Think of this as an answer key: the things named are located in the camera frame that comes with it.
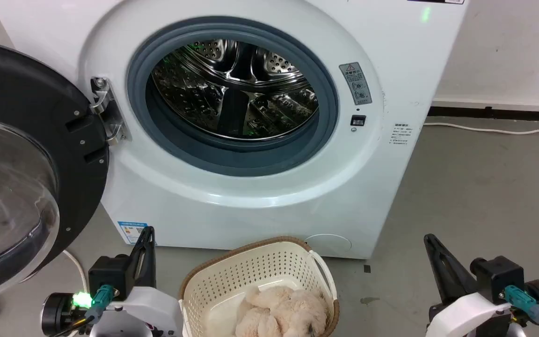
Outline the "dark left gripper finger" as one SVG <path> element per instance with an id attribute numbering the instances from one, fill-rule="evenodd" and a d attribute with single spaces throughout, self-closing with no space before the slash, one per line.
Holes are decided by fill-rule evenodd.
<path id="1" fill-rule="evenodd" d="M 130 255 L 133 286 L 150 286 L 150 227 L 143 228 Z"/>
<path id="2" fill-rule="evenodd" d="M 143 236 L 143 263 L 140 270 L 140 286 L 156 288 L 156 254 L 154 227 L 145 227 Z"/>

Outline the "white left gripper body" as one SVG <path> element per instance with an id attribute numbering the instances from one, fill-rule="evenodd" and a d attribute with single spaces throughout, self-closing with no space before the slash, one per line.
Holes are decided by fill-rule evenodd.
<path id="1" fill-rule="evenodd" d="M 112 301 L 91 337 L 183 337 L 178 300 L 150 286 L 135 286 L 125 300 Z"/>

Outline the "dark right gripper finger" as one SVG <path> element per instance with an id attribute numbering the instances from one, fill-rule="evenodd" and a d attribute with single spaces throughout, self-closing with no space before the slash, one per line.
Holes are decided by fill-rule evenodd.
<path id="1" fill-rule="evenodd" d="M 464 268 L 464 266 L 460 263 L 460 261 L 455 256 L 454 258 L 455 258 L 455 263 L 456 263 L 456 275 L 459 278 L 459 283 L 462 284 L 461 297 L 477 292 L 476 280 L 475 278 L 473 278 L 473 275 L 471 275 L 471 273 L 469 273 L 469 271 L 467 271 L 466 268 Z"/>
<path id="2" fill-rule="evenodd" d="M 434 234 L 425 235 L 424 243 L 441 303 L 449 305 L 462 296 L 455 258 Z"/>

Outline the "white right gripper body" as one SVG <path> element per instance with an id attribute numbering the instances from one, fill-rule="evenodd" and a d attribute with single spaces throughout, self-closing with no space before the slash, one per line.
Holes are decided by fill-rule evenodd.
<path id="1" fill-rule="evenodd" d="M 483 324 L 497 312 L 511 308 L 511 304 L 495 305 L 479 293 L 459 298 L 440 311 L 430 322 L 428 337 L 464 337 Z"/>

